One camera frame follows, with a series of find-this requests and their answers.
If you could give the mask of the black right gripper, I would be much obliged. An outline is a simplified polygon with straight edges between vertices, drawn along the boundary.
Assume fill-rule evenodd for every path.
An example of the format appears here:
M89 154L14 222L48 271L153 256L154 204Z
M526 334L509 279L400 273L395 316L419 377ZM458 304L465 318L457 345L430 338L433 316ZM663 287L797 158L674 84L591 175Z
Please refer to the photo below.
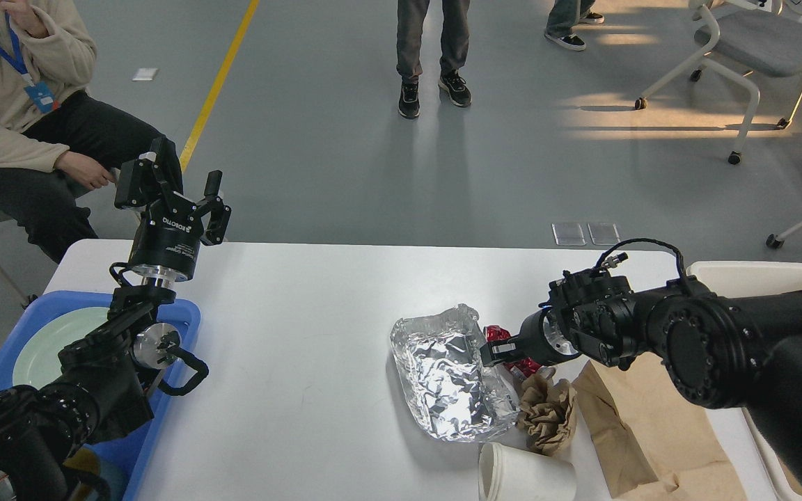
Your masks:
M526 317L519 328L518 337L519 341L508 338L485 342L478 349L481 365L495 367L515 363L524 358L524 353L543 367L554 367L579 357L579 350L561 333L550 308L543 308Z

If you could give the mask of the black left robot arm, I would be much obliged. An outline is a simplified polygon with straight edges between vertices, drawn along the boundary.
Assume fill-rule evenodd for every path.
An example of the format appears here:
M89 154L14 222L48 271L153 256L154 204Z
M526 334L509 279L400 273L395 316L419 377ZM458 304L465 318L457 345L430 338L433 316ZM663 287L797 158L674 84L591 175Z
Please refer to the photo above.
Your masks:
M158 310L175 301L175 283L194 276L201 245L223 241L231 209L219 193L219 170L210 172L198 202L180 193L168 179L179 164L173 150L170 140L156 138L149 152L120 168L114 204L140 209L142 220L127 261L109 267L118 286L107 320L60 350L53 383L0 391L0 500L77 500L83 488L113 499L108 481L68 460L87 444L147 424L156 391L185 395L209 375Z

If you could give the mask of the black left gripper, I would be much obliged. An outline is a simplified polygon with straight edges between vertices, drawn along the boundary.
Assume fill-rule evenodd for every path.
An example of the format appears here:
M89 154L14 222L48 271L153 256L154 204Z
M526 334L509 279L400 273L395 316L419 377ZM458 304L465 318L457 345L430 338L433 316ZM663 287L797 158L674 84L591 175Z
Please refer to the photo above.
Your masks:
M170 269L175 281L194 277L201 242L214 246L225 241L232 212L219 191L222 177L219 169L210 171L202 202L182 196L175 143L165 136L154 139L147 152L120 167L114 207L147 206L127 261L134 273L149 276L154 269ZM209 222L203 231L204 216L209 216Z

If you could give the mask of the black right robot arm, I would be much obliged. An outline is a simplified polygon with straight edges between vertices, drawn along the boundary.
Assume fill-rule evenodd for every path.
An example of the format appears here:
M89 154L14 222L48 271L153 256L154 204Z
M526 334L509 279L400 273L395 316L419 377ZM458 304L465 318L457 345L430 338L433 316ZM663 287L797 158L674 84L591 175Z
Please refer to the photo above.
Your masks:
M611 275L627 259L619 244L589 269L564 271L518 335L481 346L482 364L531 358L551 367L585 355L627 370L652 352L688 402L747 408L802 485L802 289L727 299L673 254L677 278L644 292Z

